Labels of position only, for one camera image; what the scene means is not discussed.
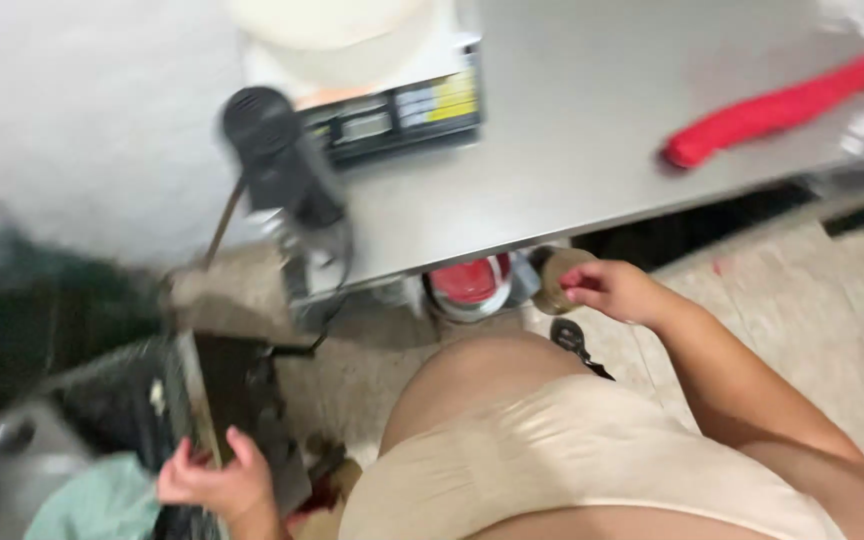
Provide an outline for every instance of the hand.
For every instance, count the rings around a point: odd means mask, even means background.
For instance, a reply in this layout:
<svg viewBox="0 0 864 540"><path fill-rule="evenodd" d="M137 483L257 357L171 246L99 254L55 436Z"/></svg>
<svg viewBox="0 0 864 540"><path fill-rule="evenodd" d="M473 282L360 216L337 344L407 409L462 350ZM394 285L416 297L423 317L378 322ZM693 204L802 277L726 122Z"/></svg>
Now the hand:
<svg viewBox="0 0 864 540"><path fill-rule="evenodd" d="M621 260L594 260L558 278L565 296L576 304L623 323L653 328L683 298L636 266Z"/></svg>
<svg viewBox="0 0 864 540"><path fill-rule="evenodd" d="M256 443L235 427L228 429L225 440L235 459L215 470L207 467L210 456L192 455L192 444L183 437L158 473L158 499L164 504L205 507L230 526L245 517L278 520L272 473Z"/></svg>

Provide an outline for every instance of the metal countertop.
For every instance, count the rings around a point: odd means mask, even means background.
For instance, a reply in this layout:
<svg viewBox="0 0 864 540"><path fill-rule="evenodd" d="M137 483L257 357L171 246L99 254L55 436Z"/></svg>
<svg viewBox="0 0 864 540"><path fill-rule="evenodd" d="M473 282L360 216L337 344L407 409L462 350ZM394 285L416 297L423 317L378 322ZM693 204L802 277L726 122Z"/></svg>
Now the metal countertop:
<svg viewBox="0 0 864 540"><path fill-rule="evenodd" d="M486 122L477 142L343 174L348 283L467 261L728 198L844 164L857 97L807 126L677 173L666 138L743 97L864 51L813 0L480 0ZM316 272L309 292L334 288Z"/></svg>

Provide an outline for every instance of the tiled floor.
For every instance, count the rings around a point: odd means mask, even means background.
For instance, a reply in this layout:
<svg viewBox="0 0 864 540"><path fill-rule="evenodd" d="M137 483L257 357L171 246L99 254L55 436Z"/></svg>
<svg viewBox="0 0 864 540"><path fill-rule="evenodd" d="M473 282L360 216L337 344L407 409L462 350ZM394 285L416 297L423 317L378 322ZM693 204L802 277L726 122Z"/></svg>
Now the tiled floor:
<svg viewBox="0 0 864 540"><path fill-rule="evenodd" d="M864 451L864 232L832 240L811 224L663 281L714 313ZM666 351L651 331L590 309L572 316L597 362L695 429ZM279 373L296 434L340 438L368 466L397 396L438 345L429 343L428 327L401 313L351 317L344 324L354 326L341 332L349 337L330 338L314 362L279 362ZM549 317L526 308L482 325L442 328L439 341L496 328L547 335L549 324Z"/></svg>

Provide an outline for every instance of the digital scale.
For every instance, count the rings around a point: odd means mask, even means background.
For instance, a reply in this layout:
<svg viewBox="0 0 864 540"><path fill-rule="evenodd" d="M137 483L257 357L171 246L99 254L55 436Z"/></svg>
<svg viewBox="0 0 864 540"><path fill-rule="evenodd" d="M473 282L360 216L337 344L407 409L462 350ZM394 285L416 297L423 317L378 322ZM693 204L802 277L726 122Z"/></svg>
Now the digital scale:
<svg viewBox="0 0 864 540"><path fill-rule="evenodd" d="M483 121L479 43L462 71L302 110L310 136L335 166L475 130Z"/></svg>

